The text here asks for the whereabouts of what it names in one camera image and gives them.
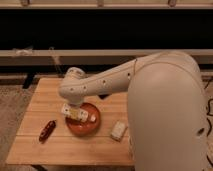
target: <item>wooden tabletop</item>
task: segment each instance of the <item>wooden tabletop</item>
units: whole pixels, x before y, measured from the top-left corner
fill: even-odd
[[[104,100],[86,97],[101,112],[101,126],[96,134],[84,138],[73,135],[60,113],[65,102],[58,95],[61,79],[43,78],[35,90],[8,155],[7,164],[45,165],[120,165],[132,166],[129,153],[129,130],[121,142],[110,138],[117,120],[127,122],[126,93],[113,94]],[[50,120],[57,127],[46,143],[38,141],[41,130]]]

